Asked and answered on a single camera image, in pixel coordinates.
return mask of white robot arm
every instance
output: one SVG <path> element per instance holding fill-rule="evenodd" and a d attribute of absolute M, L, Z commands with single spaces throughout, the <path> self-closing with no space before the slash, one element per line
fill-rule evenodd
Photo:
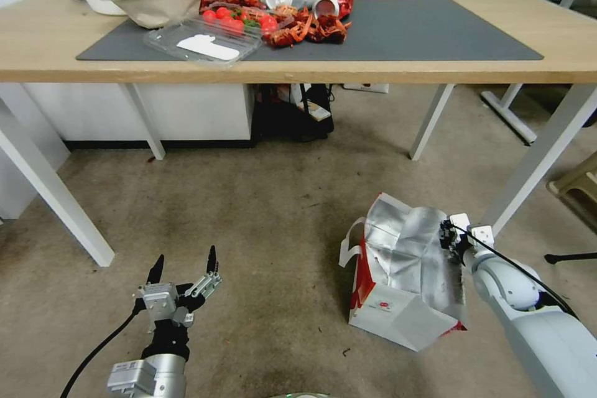
<path fill-rule="evenodd" d="M 513 352 L 540 395 L 596 397 L 595 337 L 577 318 L 554 305 L 541 285 L 480 241 L 493 248 L 491 227 L 471 227 L 465 214 L 450 216 L 442 225 L 442 245 L 473 276 L 477 293 L 504 326 Z M 539 279 L 533 269 L 514 262 Z"/>

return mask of red can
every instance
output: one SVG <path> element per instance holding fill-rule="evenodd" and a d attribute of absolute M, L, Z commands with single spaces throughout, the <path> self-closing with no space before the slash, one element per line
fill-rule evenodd
<path fill-rule="evenodd" d="M 343 19 L 353 10 L 354 0 L 316 0 L 313 13 L 318 16 L 338 16 Z"/>

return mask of red tomato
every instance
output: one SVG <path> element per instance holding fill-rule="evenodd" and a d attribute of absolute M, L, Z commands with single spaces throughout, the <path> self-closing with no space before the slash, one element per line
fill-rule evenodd
<path fill-rule="evenodd" d="M 261 25 L 262 28 L 263 28 L 264 24 L 273 24 L 276 27 L 278 26 L 278 22 L 272 16 L 263 16 L 262 18 L 259 19 L 259 24 Z"/>
<path fill-rule="evenodd" d="M 220 20 L 220 24 L 225 27 L 229 27 L 232 22 L 236 22 L 236 19 L 233 19 L 232 16 L 226 16 Z"/>
<path fill-rule="evenodd" d="M 278 23 L 274 20 L 274 22 L 270 21 L 262 21 L 261 22 L 261 34 L 270 34 L 278 29 Z"/>
<path fill-rule="evenodd" d="M 226 23 L 226 27 L 230 28 L 230 32 L 234 35 L 242 35 L 244 31 L 244 22 L 233 20 Z"/>
<path fill-rule="evenodd" d="M 215 23 L 217 20 L 216 13 L 213 12 L 211 9 L 206 10 L 203 13 L 203 20 L 209 24 Z"/>
<path fill-rule="evenodd" d="M 232 11 L 230 11 L 227 7 L 220 6 L 216 10 L 216 17 L 222 20 L 224 17 L 230 17 L 232 15 Z"/>

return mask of chair leg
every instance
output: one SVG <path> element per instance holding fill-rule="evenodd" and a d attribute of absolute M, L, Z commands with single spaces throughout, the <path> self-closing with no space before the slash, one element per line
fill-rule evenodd
<path fill-rule="evenodd" d="M 584 259 L 597 259 L 597 252 L 586 253 L 586 254 L 572 254 L 572 255 L 545 255 L 545 261 L 549 264 L 556 264 L 558 261 L 569 261 L 569 260 L 584 260 Z"/>

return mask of gray desk mat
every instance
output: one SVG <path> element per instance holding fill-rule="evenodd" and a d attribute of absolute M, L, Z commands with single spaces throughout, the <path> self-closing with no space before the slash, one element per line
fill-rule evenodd
<path fill-rule="evenodd" d="M 346 42 L 273 49 L 246 60 L 427 61 L 540 60 L 541 54 L 452 0 L 355 0 Z M 143 43 L 147 31 L 128 20 L 79 54 L 79 60 L 167 61 Z"/>

